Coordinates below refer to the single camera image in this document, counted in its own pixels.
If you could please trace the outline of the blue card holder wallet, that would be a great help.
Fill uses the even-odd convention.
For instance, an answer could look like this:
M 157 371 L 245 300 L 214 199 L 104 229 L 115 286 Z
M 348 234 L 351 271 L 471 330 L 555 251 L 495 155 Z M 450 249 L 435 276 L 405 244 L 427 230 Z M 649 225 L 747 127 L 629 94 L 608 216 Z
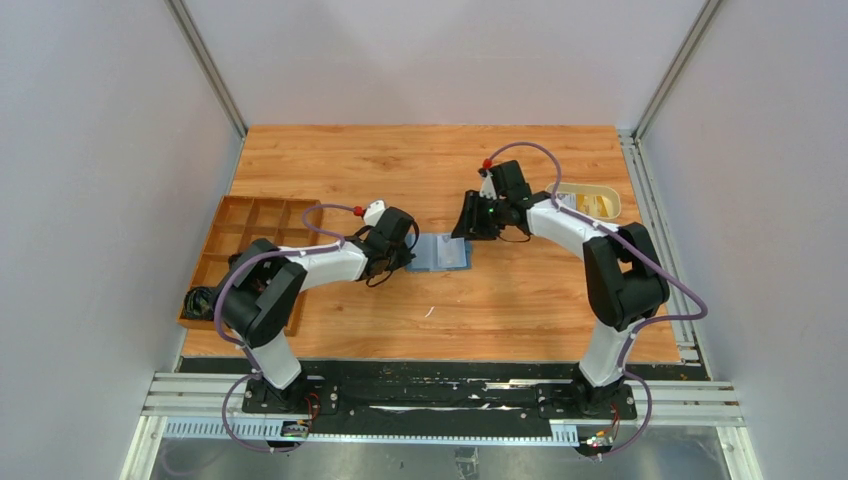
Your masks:
M 424 233 L 418 239 L 407 238 L 414 255 L 405 267 L 410 273 L 430 273 L 469 270 L 472 245 L 465 239 L 453 238 L 450 233 Z

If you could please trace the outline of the gold VIP card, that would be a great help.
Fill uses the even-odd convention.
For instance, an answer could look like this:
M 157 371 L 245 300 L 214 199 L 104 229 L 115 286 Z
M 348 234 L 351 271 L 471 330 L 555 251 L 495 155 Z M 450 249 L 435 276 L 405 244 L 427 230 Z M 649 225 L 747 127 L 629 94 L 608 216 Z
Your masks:
M 609 218 L 611 203 L 602 195 L 586 195 L 582 211 L 595 218 Z

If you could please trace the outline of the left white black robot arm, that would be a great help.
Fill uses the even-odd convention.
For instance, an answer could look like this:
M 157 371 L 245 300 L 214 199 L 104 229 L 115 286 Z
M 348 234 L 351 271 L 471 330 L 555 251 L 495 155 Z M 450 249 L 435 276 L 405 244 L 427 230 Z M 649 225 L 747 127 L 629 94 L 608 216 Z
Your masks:
M 363 221 L 356 233 L 313 247 L 278 246 L 261 238 L 233 262 L 212 296 L 214 327 L 241 348 L 255 379 L 284 392 L 305 375 L 284 333 L 299 296 L 342 282 L 378 286 L 414 258 L 408 235 L 420 229 L 407 212 L 377 200 L 351 213 Z

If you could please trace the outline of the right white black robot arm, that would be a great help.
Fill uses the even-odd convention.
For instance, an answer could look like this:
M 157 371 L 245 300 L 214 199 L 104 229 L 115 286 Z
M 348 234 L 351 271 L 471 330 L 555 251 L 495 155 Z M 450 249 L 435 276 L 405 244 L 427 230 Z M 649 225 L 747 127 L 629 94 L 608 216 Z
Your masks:
M 623 364 L 637 327 L 670 296 L 668 282 L 649 264 L 657 259 L 646 228 L 597 221 L 532 192 L 519 163 L 485 161 L 479 190 L 464 195 L 451 235 L 491 241 L 514 227 L 528 238 L 546 239 L 582 261 L 590 308 L 596 318 L 589 347 L 572 374 L 569 397 L 583 411 L 610 402 L 622 387 Z

